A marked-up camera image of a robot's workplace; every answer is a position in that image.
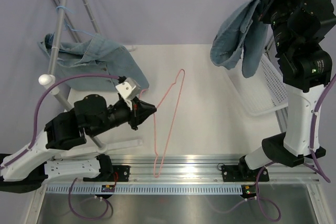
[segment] gray floor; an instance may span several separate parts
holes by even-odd
[[[264,185],[261,194],[275,201],[281,209],[282,219],[278,223],[317,223],[313,208],[305,186],[301,185]],[[75,209],[82,215],[94,217],[102,213],[105,204],[97,200],[78,203],[88,198],[88,195],[74,195],[72,202]],[[240,196],[195,196],[195,195],[113,195],[109,201],[113,205],[111,211],[100,221],[85,221],[68,210],[67,195],[47,194],[40,212],[38,224],[59,223],[145,223],[145,224],[185,224],[185,223],[270,223],[261,214],[256,201],[242,204],[229,214],[219,214],[214,211],[227,210],[241,201]],[[264,208],[276,217],[276,211],[269,204]]]

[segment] perforated metal strip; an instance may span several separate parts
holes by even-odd
[[[46,193],[67,194],[70,185],[51,184]],[[241,195],[240,185],[118,185],[114,191],[106,185],[74,185],[72,194],[136,194],[136,195]]]

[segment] denim shirt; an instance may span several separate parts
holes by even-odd
[[[50,59],[53,34],[47,34],[38,45]],[[141,89],[149,83],[128,50],[99,34],[84,43],[62,42],[59,47],[56,75],[60,78],[83,73],[102,73],[133,78]],[[117,80],[85,77],[67,81],[67,85],[80,91],[115,91]]]
[[[261,0],[250,0],[223,22],[211,48],[214,65],[234,68],[244,49],[243,76],[256,73],[267,37],[267,25],[259,22],[263,10]]]

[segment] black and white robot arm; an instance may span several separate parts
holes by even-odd
[[[59,114],[47,123],[32,148],[27,144],[15,154],[0,154],[0,191],[25,193],[53,180],[80,177],[104,181],[109,178],[113,173],[111,159],[103,154],[92,159],[50,159],[85,144],[85,134],[97,136],[123,123],[137,130],[138,125],[156,112],[154,105],[137,98],[140,87],[133,79],[122,77],[120,80],[116,86],[119,95],[116,104],[107,106],[103,97],[88,95],[75,102],[72,110]],[[18,160],[5,165],[24,150],[28,151]]]
[[[240,171],[247,176],[271,162],[294,167],[311,158],[325,156],[319,144],[320,111],[316,104],[329,84],[332,60],[319,42],[336,24],[330,0],[264,0],[267,7],[260,21],[271,24],[288,94],[287,132],[262,141],[262,147],[240,159]],[[310,130],[317,117],[313,145]]]

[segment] plastic laundry basket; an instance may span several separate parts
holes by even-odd
[[[288,106],[282,76],[265,55],[262,55],[258,70],[251,78],[243,77],[241,62],[239,60],[234,69],[226,72],[229,84],[250,115],[258,116]]]

